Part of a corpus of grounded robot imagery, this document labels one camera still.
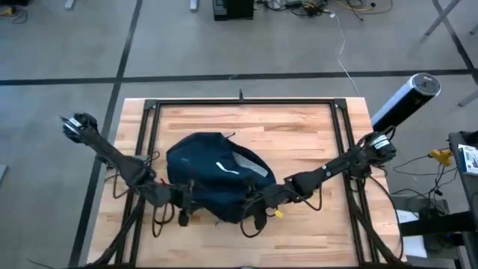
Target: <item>yellow tag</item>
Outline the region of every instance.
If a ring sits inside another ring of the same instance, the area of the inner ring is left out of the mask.
[[[276,210],[275,214],[278,218],[284,217],[284,214],[282,212],[280,212],[279,210]]]

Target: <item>dark blue backpack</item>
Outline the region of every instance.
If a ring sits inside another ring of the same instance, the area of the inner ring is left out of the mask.
[[[193,181],[191,213],[204,207],[230,223],[241,221],[248,197],[276,183],[254,152],[218,132],[191,134],[169,149],[166,158],[171,184]]]

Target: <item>concrete floor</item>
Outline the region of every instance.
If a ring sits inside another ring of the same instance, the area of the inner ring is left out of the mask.
[[[376,3],[380,7],[387,1]],[[63,0],[33,1],[27,7],[27,23],[12,25],[9,19],[0,19],[0,164],[9,166],[0,185],[3,268],[36,268],[27,258],[54,268],[67,266],[93,152],[61,134],[58,116],[87,111],[102,126],[114,86],[38,84],[45,78],[115,78],[135,4],[78,0],[75,10],[67,12]],[[474,64],[478,64],[478,35],[468,31],[478,23],[474,21],[477,8],[478,1],[464,0],[450,14]],[[443,25],[419,43],[438,16],[429,0],[395,1],[390,13],[366,16],[364,22],[334,3],[329,9],[341,20],[347,39],[342,62],[350,72],[467,68]],[[190,13],[188,1],[144,0],[124,76],[341,72],[336,61],[340,47],[336,21],[327,16],[299,18],[259,8],[252,21],[214,22],[208,1],[201,1],[198,13]],[[372,75],[354,78],[370,114],[407,79]],[[32,85],[6,85],[16,79]],[[472,76],[439,75],[438,79],[441,95],[398,128],[394,144],[399,152],[389,168],[446,147],[449,132],[477,129],[478,100],[466,108],[456,106],[478,90]],[[122,84],[109,138],[114,139],[124,98],[237,96],[238,89],[245,96],[356,96],[347,78]],[[435,162],[424,160],[407,170],[433,173],[435,168]],[[432,187],[432,177],[389,171],[391,191]],[[451,211],[468,208],[459,180],[442,191]]]

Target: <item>wooden table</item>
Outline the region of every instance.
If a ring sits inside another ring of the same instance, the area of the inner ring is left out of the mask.
[[[144,99],[127,99],[122,109],[114,145],[128,155],[134,154],[143,102]],[[348,98],[347,104],[354,138],[358,140],[372,130],[367,106],[362,98]],[[339,118],[347,148],[340,114]],[[163,106],[156,143],[161,157],[152,163],[158,178],[167,180],[166,151],[193,132],[222,132],[224,135],[235,132],[230,139],[263,158],[278,182],[291,174],[320,167],[338,156],[331,112],[326,105]],[[145,141],[149,140],[148,133],[146,130]],[[382,171],[374,169],[373,175],[386,187]],[[115,200],[112,187],[107,183],[103,190],[88,262],[101,255],[120,229],[125,198]],[[119,184],[118,189],[125,190],[125,185]],[[148,204],[137,266],[356,266],[344,193],[343,179],[336,176],[323,184],[321,211],[312,211],[303,203],[284,205],[280,208],[284,217],[270,218],[261,235],[252,239],[241,234],[239,225],[217,223],[217,218],[205,209],[194,214],[188,227],[180,227],[174,220],[164,227],[159,238],[154,238],[152,207]],[[375,230],[398,255],[400,238],[390,201],[371,180],[366,184],[366,193]],[[310,201],[316,205],[318,195]],[[162,210],[158,210],[157,215],[160,218]],[[245,227],[253,231],[251,219],[246,221]],[[363,231],[362,241],[367,253]],[[125,260],[128,260],[129,243],[126,244]]]

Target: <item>black metal frame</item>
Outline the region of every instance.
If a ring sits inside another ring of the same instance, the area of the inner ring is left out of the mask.
[[[154,148],[155,148],[155,141],[157,136],[157,130],[159,125],[159,117],[160,117],[160,110],[161,106],[163,105],[267,105],[267,104],[274,104],[274,105],[301,105],[301,104],[317,104],[317,105],[328,105],[330,107],[331,115],[332,115],[332,123],[333,128],[335,131],[335,139],[337,141],[337,147],[339,154],[345,152],[344,143],[342,141],[341,135],[341,128],[340,123],[338,120],[338,112],[337,109],[339,108],[343,114],[344,118],[344,125],[345,125],[345,132],[347,133],[347,140],[349,146],[352,146],[355,142],[353,139],[353,132],[352,126],[350,123],[350,118],[347,109],[347,101],[346,99],[245,99],[240,92],[239,99],[147,99],[144,102],[143,106],[143,115],[141,118],[140,124],[140,131],[137,139],[137,145],[135,150],[135,155],[141,155],[144,137],[146,133],[146,126],[148,123],[148,116],[149,112],[154,109],[154,117],[152,119],[152,128],[151,134],[149,137],[149,145],[147,149],[147,155],[152,158]],[[350,223],[353,231],[353,243],[356,249],[356,256],[358,264],[362,264],[365,261],[364,257],[364,250],[362,246],[360,231],[359,231],[359,222],[356,219],[356,216],[353,214],[352,211],[352,202],[356,202],[353,196],[352,188],[351,188],[351,178],[347,173],[343,173],[344,178],[344,186],[345,186],[345,195],[347,198],[347,205],[349,208],[349,216],[350,216]],[[367,220],[370,221],[370,211],[367,204],[367,197],[362,188],[361,183],[357,182],[358,187],[358,195],[361,203],[361,209],[364,216]],[[86,197],[85,200],[93,199],[93,197]],[[133,206],[134,200],[134,193],[131,192],[126,197],[125,208],[122,217],[122,225],[125,224],[126,220],[131,216],[131,208]],[[139,197],[137,202],[137,207],[141,207],[141,213],[138,215],[134,227],[134,234],[133,240],[131,243],[131,253],[129,257],[129,265],[135,265],[137,260],[137,252],[140,243],[140,233],[141,233],[141,224],[143,219],[144,213],[144,205],[145,199],[144,197]],[[372,262],[379,262],[377,249],[373,245],[370,237],[367,235],[367,242],[370,248],[370,256]],[[115,255],[115,265],[122,265],[123,264],[123,256],[124,256],[124,249],[125,249],[125,239],[121,240],[119,246],[116,251]]]

